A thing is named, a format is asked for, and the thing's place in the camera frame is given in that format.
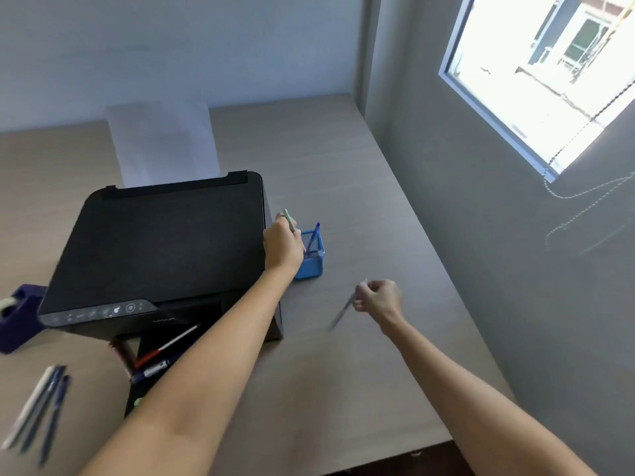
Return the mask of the blue mesh pen holder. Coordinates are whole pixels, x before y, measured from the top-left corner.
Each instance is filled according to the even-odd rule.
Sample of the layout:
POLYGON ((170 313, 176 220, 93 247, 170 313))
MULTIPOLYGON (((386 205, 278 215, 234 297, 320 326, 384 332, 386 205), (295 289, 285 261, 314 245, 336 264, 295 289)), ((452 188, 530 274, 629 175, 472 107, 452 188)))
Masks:
MULTIPOLYGON (((303 240, 307 250, 307 244, 309 239, 311 238, 311 233, 313 230, 302 231, 303 240)), ((324 256, 325 249, 321 238, 321 231, 318 235, 317 243, 319 244, 319 253, 316 256, 306 258, 304 255, 303 262, 298 269, 295 280, 304 280, 304 279, 312 279, 316 277, 320 277, 323 274, 323 265, 324 265, 324 256)), ((314 250, 316 247, 316 242, 311 246, 311 250, 314 250)))

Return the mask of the pale green pen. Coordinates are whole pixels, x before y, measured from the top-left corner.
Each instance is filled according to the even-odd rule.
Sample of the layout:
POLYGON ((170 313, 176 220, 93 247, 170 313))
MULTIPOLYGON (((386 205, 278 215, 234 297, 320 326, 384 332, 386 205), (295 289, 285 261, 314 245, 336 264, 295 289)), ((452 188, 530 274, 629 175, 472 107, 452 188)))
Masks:
POLYGON ((301 255, 306 254, 306 246, 303 240, 301 230, 297 226, 297 222, 293 219, 287 209, 283 209, 277 214, 277 219, 282 223, 282 234, 293 250, 301 255))

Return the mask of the blue pen with white label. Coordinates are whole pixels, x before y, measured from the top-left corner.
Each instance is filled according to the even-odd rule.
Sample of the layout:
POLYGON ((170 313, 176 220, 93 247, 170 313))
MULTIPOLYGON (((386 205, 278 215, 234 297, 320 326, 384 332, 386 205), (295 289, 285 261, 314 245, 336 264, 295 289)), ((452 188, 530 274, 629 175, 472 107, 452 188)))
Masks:
POLYGON ((161 373, 168 369, 171 365, 173 365, 173 358, 163 359, 160 362, 154 363, 147 368, 139 369, 135 371, 133 376, 131 376, 130 383, 132 385, 139 384, 142 381, 147 380, 148 378, 161 373))

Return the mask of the person's left forearm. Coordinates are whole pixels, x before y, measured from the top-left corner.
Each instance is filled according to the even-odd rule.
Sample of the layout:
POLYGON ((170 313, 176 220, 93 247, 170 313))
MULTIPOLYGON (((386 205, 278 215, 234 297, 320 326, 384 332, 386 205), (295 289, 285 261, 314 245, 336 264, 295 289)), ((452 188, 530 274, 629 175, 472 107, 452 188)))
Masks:
POLYGON ((266 268, 168 369, 80 476, 207 476, 297 270, 289 261, 266 268))

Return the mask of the white paper sheet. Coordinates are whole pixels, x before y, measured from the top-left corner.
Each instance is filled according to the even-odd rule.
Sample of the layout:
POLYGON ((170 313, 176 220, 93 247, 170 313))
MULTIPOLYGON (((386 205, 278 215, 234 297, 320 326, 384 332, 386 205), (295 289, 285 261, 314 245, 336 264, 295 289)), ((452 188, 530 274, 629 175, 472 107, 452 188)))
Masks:
POLYGON ((201 99, 117 104, 105 113, 124 187, 222 176, 209 109, 201 99))

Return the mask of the red and white pen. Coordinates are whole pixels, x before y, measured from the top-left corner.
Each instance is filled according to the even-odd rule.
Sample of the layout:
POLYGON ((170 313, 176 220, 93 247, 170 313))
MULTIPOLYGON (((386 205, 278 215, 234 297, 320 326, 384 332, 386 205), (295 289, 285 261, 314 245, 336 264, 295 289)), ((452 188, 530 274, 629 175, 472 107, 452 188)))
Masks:
POLYGON ((184 332, 180 333, 178 336, 172 337, 167 342, 163 343, 161 346, 145 353, 143 356, 141 356, 140 358, 136 360, 134 365, 135 370, 139 370, 143 368, 150 361, 154 360, 158 355, 162 354, 166 349, 170 348, 176 343, 179 343, 179 341, 189 336, 191 333, 193 333, 200 327, 201 327, 200 323, 195 324, 193 327, 188 328, 184 332))

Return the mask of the person's left hand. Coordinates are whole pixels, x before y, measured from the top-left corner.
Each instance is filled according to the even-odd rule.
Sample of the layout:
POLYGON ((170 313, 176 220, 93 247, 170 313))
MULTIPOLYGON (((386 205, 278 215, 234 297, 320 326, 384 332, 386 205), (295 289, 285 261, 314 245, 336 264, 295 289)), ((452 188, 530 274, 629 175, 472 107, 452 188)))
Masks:
POLYGON ((304 256, 293 250, 287 241, 275 238, 275 220, 264 231, 265 270, 282 269, 294 277, 303 262, 304 256))

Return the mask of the window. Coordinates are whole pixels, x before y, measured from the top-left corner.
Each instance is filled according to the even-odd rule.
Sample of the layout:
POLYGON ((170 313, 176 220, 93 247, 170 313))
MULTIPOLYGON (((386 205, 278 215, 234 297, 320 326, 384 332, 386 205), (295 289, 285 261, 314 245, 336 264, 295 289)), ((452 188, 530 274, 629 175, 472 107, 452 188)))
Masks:
POLYGON ((439 74, 551 183, 635 102, 635 0, 462 0, 439 74))

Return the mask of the black printer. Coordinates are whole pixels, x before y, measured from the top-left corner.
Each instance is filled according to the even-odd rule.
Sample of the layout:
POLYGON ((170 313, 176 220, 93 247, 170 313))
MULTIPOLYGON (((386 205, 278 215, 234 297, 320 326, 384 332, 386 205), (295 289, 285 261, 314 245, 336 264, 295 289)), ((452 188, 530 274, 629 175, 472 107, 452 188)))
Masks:
POLYGON ((37 316, 111 342, 140 338, 133 372, 180 356, 264 271, 272 217, 253 171, 182 183, 107 186, 84 202, 37 316))

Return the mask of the brown marker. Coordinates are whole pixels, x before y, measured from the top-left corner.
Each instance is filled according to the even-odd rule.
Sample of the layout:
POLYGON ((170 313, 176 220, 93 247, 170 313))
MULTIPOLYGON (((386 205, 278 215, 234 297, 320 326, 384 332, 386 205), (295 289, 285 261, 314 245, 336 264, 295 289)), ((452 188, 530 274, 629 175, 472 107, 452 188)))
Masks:
POLYGON ((130 345, 126 340, 115 338, 108 346, 121 362, 126 376, 131 381, 135 373, 135 360, 130 345))

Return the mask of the blue tape dispenser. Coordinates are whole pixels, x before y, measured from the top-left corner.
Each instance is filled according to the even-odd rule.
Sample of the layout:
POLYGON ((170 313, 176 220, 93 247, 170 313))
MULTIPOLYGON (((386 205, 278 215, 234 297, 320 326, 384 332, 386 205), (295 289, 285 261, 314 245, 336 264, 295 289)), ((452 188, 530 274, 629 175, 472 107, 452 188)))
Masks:
POLYGON ((46 286, 23 284, 11 295, 18 302, 0 320, 0 353, 11 354, 44 330, 37 310, 46 289, 46 286))

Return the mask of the dark blue pen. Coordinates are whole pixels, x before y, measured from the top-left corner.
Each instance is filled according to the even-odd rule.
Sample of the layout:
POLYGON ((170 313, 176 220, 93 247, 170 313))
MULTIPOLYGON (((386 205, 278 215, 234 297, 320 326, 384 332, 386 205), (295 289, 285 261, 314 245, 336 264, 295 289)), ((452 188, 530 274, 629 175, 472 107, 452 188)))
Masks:
POLYGON ((53 442, 55 439, 55 435, 57 432, 57 428, 59 425, 59 419, 62 412, 62 406, 64 404, 65 396, 67 394, 70 381, 71 381, 71 376, 64 375, 61 378, 61 381, 56 389, 55 396, 53 399, 52 414, 50 416, 50 420, 46 427, 43 443, 39 451, 39 459, 38 459, 37 467, 40 470, 46 465, 49 459, 50 452, 51 452, 53 442))
POLYGON ((44 413, 46 412, 57 386, 59 385, 62 377, 65 375, 66 370, 66 365, 55 366, 52 376, 50 376, 48 382, 44 386, 42 396, 40 396, 36 403, 32 417, 29 419, 30 422, 27 425, 27 433, 21 443, 19 454, 22 455, 26 453, 35 440, 39 427, 43 421, 44 413))

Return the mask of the grey blue pen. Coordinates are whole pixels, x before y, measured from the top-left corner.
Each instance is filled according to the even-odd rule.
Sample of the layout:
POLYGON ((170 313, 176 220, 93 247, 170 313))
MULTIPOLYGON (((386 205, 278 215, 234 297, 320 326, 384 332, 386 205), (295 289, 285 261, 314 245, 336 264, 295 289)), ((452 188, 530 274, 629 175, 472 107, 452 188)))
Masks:
POLYGON ((328 333, 330 333, 333 330, 335 330, 335 328, 338 326, 339 322, 341 321, 341 319, 345 315, 346 311, 348 311, 348 309, 354 303, 355 298, 356 298, 356 289, 353 290, 353 293, 349 296, 349 298, 345 302, 344 306, 339 310, 339 312, 336 314, 336 316, 333 318, 333 320, 329 324, 329 327, 327 329, 328 333))

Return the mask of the person's right hand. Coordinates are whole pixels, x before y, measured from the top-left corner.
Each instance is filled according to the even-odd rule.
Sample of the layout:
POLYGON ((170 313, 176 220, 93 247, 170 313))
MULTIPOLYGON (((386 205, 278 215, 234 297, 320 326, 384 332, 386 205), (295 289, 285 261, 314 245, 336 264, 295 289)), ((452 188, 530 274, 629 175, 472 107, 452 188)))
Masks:
POLYGON ((403 319, 401 292, 397 284, 388 279, 377 280, 377 310, 367 313, 379 326, 392 326, 403 319))

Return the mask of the person's right forearm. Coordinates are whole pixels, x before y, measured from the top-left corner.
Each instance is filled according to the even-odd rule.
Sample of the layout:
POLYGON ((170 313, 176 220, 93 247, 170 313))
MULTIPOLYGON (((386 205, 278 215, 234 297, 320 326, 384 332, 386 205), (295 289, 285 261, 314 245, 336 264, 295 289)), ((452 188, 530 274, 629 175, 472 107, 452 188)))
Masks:
POLYGON ((400 313, 373 318, 476 476, 598 476, 553 432, 450 359, 400 313))

